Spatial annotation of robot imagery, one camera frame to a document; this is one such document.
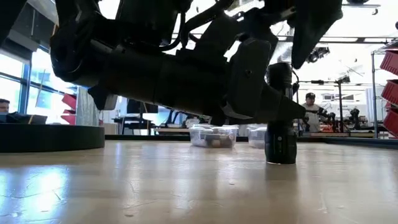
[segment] black robotic limb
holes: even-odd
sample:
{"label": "black robotic limb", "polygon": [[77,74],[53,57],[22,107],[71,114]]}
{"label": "black robotic limb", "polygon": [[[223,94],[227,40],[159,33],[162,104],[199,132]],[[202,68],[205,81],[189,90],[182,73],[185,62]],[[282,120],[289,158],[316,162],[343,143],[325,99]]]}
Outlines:
{"label": "black robotic limb", "polygon": [[[284,131],[305,109],[280,88],[288,79],[275,85],[264,80],[278,41],[270,26],[288,20],[295,27],[292,66],[300,68],[342,17],[342,0],[266,0],[264,8],[233,17],[224,13],[233,0],[219,0],[187,22],[192,0],[121,0],[110,20],[98,1],[55,0],[60,27],[51,40],[56,76],[89,87],[98,109],[113,109],[114,96],[121,95],[206,115],[215,125],[275,121]],[[180,31],[172,42],[178,14]],[[200,39],[190,34],[208,22]],[[185,48],[189,38],[196,42],[193,50]],[[237,40],[241,45],[228,62],[224,54]],[[179,43],[183,48],[176,55],[163,53]],[[279,75],[289,72],[276,69],[272,76]]]}

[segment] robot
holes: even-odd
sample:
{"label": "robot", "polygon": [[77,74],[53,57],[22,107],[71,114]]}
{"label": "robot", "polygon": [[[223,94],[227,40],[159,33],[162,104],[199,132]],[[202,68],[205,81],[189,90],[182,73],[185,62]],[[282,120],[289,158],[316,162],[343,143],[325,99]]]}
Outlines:
{"label": "robot", "polygon": [[[209,116],[218,126],[268,123],[267,160],[294,163],[292,120],[305,109],[292,101],[290,65],[269,67],[278,42],[270,26],[287,21],[295,28],[292,67],[300,68],[342,18],[342,0],[265,0],[263,8],[232,17],[224,11],[234,0],[216,0],[187,21],[192,0],[120,0],[115,20],[101,15],[98,1],[55,0],[59,28],[50,54],[56,76],[88,87],[99,110],[112,110],[120,95]],[[200,38],[191,35],[208,22]],[[189,39],[193,50],[186,48]],[[227,61],[224,54],[237,40]],[[176,55],[164,53],[178,44]]]}

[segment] man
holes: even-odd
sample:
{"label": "man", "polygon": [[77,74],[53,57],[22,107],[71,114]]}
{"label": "man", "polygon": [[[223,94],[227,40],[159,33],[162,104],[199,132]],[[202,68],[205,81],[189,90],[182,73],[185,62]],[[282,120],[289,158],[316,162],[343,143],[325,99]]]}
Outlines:
{"label": "man", "polygon": [[305,95],[305,103],[302,105],[307,112],[305,113],[305,117],[308,118],[307,124],[310,126],[309,130],[306,128],[307,124],[302,122],[302,127],[304,131],[310,132],[320,132],[320,125],[319,125],[319,115],[318,112],[320,107],[315,103],[315,94],[307,93]]}
{"label": "man", "polygon": [[5,99],[0,99],[0,113],[8,113],[10,108],[10,101]]}

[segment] computer monitor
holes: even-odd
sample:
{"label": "computer monitor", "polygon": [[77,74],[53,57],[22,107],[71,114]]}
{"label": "computer monitor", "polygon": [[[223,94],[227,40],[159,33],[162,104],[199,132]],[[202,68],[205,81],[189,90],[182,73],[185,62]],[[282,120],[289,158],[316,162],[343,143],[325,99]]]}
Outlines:
{"label": "computer monitor", "polygon": [[[142,109],[143,113],[158,113],[158,106],[145,103],[145,107]],[[129,99],[127,103],[127,114],[140,113],[141,112],[141,102]]]}

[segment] pole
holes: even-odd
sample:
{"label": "pole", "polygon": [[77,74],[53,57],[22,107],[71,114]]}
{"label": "pole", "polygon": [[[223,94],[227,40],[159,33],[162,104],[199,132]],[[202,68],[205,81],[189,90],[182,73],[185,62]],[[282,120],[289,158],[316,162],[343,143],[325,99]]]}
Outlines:
{"label": "pole", "polygon": [[340,132],[344,132],[344,121],[343,121],[343,99],[341,99],[341,82],[338,82],[338,101],[340,104]]}
{"label": "pole", "polygon": [[374,125],[374,138],[378,138],[377,133],[377,109],[376,109],[376,81],[375,81],[375,73],[376,70],[374,68],[374,52],[372,52],[372,88],[373,88],[373,125]]}

